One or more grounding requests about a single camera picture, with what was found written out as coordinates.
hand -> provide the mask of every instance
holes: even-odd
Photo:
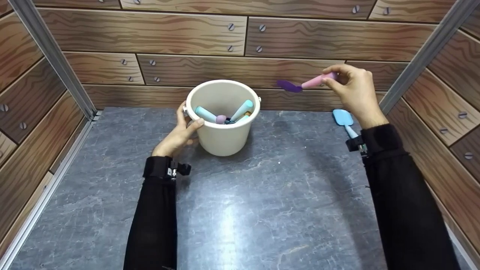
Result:
[[[362,129],[388,123],[378,106],[370,71],[347,64],[337,64],[323,71],[324,74],[330,72],[338,73],[338,81],[326,78],[322,83],[340,96],[343,106],[358,119]]]
[[[190,116],[183,116],[185,101],[177,109],[177,126],[163,139],[153,150],[152,156],[174,157],[180,153],[185,145],[192,145],[194,141],[190,137],[201,128],[205,121],[200,118],[187,127],[192,119]]]

black sleeve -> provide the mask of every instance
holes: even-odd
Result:
[[[165,162],[150,165],[154,172],[166,169]],[[128,236],[123,269],[176,269],[176,184],[169,178],[146,174]]]
[[[390,125],[362,130],[363,159],[389,270],[459,270],[442,214]]]

purple spatula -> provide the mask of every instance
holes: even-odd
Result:
[[[288,91],[288,92],[293,92],[293,93],[299,93],[301,92],[303,89],[306,89],[306,88],[309,88],[309,87],[314,87],[314,86],[318,86],[318,85],[321,85],[322,84],[322,80],[324,78],[332,78],[334,80],[336,80],[338,77],[338,74],[335,73],[335,72],[330,72],[328,74],[322,74],[320,76],[317,76],[315,78],[313,78],[312,80],[308,81],[308,82],[304,82],[303,84],[301,84],[301,86],[296,86],[294,85],[293,83],[289,82],[289,81],[286,81],[286,80],[278,80],[276,82],[276,84],[281,87],[282,89]]]

bucket rim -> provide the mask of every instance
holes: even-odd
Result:
[[[200,119],[200,116],[198,116],[192,108],[192,96],[200,88],[211,85],[211,84],[216,84],[216,83],[231,83],[231,84],[234,84],[234,85],[238,85],[238,86],[244,88],[245,90],[249,91],[254,96],[254,98],[253,98],[254,100],[252,100],[252,102],[255,104],[255,109],[253,110],[252,115],[247,120],[244,120],[240,123],[225,125],[225,124],[217,124],[217,123],[211,123],[211,122],[205,121],[204,126],[215,128],[215,129],[234,129],[234,128],[238,128],[238,127],[250,124],[257,117],[258,113],[260,112],[260,97],[248,85],[237,82],[237,81],[232,81],[232,80],[212,80],[212,81],[207,81],[207,82],[204,82],[204,83],[201,83],[201,84],[195,86],[195,88],[192,89],[192,91],[190,91],[190,93],[188,94],[187,102],[185,104],[185,106],[187,108],[187,113],[190,116],[190,118],[193,121],[196,121],[196,120]]]

black wrist band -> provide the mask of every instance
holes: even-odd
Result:
[[[143,177],[171,178],[168,169],[172,162],[171,157],[149,157],[145,163]]]
[[[361,131],[368,155],[403,147],[402,140],[391,124],[376,126]]]

